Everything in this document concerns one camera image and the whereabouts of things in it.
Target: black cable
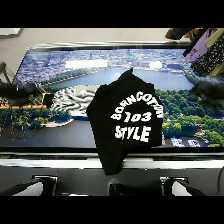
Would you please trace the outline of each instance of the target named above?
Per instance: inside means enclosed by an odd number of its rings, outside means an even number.
[[[224,170],[224,166],[220,169],[218,179],[217,179],[217,193],[220,193],[220,181],[221,181],[221,175]]]

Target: black and white patterned cloth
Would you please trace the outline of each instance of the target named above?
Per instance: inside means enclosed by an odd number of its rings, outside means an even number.
[[[217,40],[209,51],[192,63],[191,69],[198,76],[207,76],[224,61],[224,35]]]

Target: screen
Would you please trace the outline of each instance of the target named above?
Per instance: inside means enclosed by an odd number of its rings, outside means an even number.
[[[190,64],[185,63],[183,52],[184,49],[27,52],[16,81],[41,83],[46,92],[54,93],[54,103],[48,109],[41,105],[22,112],[15,109],[13,128],[5,122],[6,110],[0,107],[1,146],[95,148],[86,107],[100,85],[117,80],[131,67],[134,75],[154,84],[163,103],[162,147],[223,146],[224,112],[203,105],[200,98],[189,94],[198,78]]]

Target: water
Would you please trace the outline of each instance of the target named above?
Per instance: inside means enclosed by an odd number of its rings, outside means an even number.
[[[72,87],[75,85],[103,85],[109,84],[126,71],[127,69],[113,68],[97,72],[80,78],[55,83],[50,87]],[[155,89],[161,90],[184,90],[191,89],[192,84],[183,74],[169,72],[156,72],[147,70],[134,70],[136,76],[146,82],[153,83]],[[10,136],[10,129],[4,130],[4,134]],[[17,139],[16,137],[0,137],[2,146],[23,146],[23,147],[80,147],[95,148],[94,136],[89,121],[72,121],[71,123],[56,128],[44,128],[36,131],[32,140]]]
[[[125,71],[127,71],[127,69],[113,68],[72,80],[55,83],[49,86],[53,88],[59,88],[65,86],[72,87],[76,85],[104,85],[117,80],[119,76]],[[155,89],[188,90],[193,87],[192,83],[190,83],[183,74],[140,69],[134,69],[133,74],[138,76],[145,82],[154,84]]]

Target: white floor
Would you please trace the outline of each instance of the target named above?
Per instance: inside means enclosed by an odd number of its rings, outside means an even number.
[[[16,72],[32,44],[98,41],[168,41],[168,28],[25,28],[20,37],[0,39],[0,61]]]

